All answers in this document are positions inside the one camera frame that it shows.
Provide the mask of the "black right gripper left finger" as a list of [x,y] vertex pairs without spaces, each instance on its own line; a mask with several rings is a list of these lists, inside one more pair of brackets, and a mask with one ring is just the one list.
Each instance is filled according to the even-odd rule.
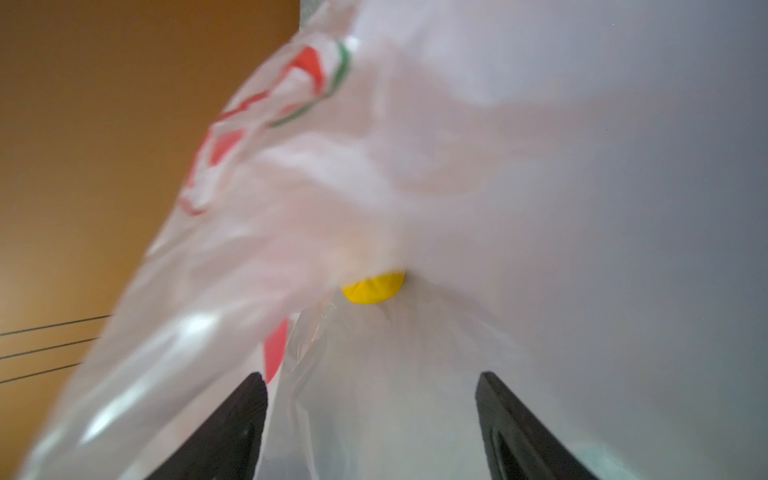
[[267,385],[252,373],[148,479],[252,479],[267,407]]

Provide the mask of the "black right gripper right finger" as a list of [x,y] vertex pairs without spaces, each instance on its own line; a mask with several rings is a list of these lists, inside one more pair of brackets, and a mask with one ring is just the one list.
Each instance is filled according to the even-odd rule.
[[475,400],[493,480],[596,480],[495,373],[480,374]]

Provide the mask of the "yellow lemon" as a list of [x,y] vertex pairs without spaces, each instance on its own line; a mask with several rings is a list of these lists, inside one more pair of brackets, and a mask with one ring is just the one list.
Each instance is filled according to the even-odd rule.
[[344,286],[342,293],[354,304],[378,304],[394,297],[402,288],[404,280],[404,272],[391,272]]

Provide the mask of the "pink printed plastic bag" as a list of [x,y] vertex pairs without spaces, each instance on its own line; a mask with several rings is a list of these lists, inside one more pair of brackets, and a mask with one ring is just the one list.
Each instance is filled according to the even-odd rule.
[[325,2],[19,475],[148,479],[258,373],[252,479],[492,479],[486,371],[596,479],[766,477],[765,2]]

